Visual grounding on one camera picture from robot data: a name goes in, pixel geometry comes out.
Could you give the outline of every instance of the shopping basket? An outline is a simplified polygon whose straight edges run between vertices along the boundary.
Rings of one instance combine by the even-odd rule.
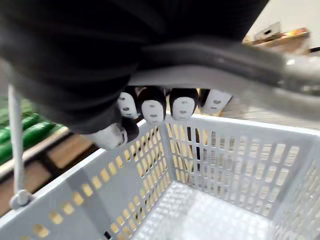
[[[204,115],[138,126],[0,218],[0,239],[317,236],[319,132]]]
[[[145,62],[163,68],[145,66],[129,84],[217,88],[319,119],[320,102],[313,96],[319,61],[204,42],[149,49],[146,58],[154,62]],[[19,116],[14,95],[10,114]],[[29,201],[20,120],[11,115],[15,210],[0,218],[0,240],[318,237],[318,131],[205,115],[181,122],[168,113],[158,126],[140,121],[136,140],[113,151],[99,149]]]

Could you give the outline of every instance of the white fingertip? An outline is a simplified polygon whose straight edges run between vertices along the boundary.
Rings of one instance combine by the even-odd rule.
[[[177,121],[188,120],[195,109],[195,100],[191,97],[181,96],[174,100],[172,105],[172,117]]]
[[[225,108],[231,97],[232,95],[226,92],[212,89],[200,111],[205,114],[215,114]]]
[[[117,123],[92,134],[84,134],[87,138],[96,143],[100,148],[113,150],[126,144],[128,141],[127,132]]]
[[[129,93],[121,92],[117,103],[122,116],[130,119],[136,119],[139,116],[135,100]]]
[[[165,119],[164,108],[159,101],[145,100],[141,105],[144,119],[150,124],[158,124]]]

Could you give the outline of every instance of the gray plastic basket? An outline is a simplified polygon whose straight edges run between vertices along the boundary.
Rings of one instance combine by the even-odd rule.
[[[196,114],[138,126],[0,218],[0,239],[317,237],[318,131]]]

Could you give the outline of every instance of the metal handle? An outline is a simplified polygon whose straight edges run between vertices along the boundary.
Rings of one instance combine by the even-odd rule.
[[[14,196],[10,200],[12,209],[27,205],[32,199],[31,194],[25,190],[25,168],[23,161],[23,142],[21,124],[21,98],[16,89],[8,87],[9,119],[11,130],[12,155],[14,160]]]
[[[279,54],[214,37],[146,47],[129,84],[217,89],[249,104],[320,118],[320,59]]]

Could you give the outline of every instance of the black fabric sleeve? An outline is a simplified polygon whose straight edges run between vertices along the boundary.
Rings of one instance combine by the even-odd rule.
[[[140,49],[190,35],[241,41],[267,0],[0,0],[0,56],[41,114],[91,134],[116,106]]]
[[[155,31],[111,1],[0,2],[0,55],[22,95],[76,133],[121,123],[116,100]]]

